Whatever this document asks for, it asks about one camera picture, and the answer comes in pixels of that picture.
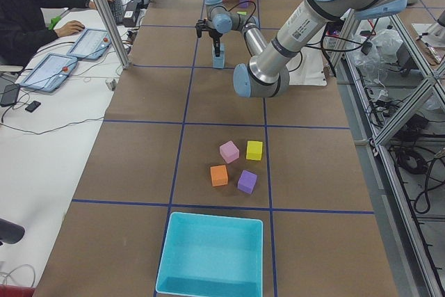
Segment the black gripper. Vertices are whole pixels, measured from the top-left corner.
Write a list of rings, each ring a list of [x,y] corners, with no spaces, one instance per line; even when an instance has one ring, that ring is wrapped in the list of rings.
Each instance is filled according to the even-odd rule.
[[[220,58],[222,56],[222,45],[220,43],[220,38],[223,36],[215,29],[209,30],[209,36],[213,40],[212,55],[214,58]]]

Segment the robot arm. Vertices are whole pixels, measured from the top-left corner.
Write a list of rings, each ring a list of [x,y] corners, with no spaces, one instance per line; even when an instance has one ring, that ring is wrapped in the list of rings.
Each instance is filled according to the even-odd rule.
[[[234,69],[233,86],[241,97],[274,97],[289,87],[287,63],[326,25],[347,11],[357,19],[376,19],[395,15],[405,9],[407,0],[303,0],[283,24],[277,35],[267,42],[255,19],[235,15],[223,0],[204,0],[205,27],[218,35],[238,31],[251,54],[248,63]]]

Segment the person's hand on mouse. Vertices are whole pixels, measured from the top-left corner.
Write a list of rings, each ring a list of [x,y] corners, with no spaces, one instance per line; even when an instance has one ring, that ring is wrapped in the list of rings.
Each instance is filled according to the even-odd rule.
[[[72,20],[54,31],[56,32],[56,35],[61,38],[80,33],[84,30],[84,28],[85,26],[80,21]]]

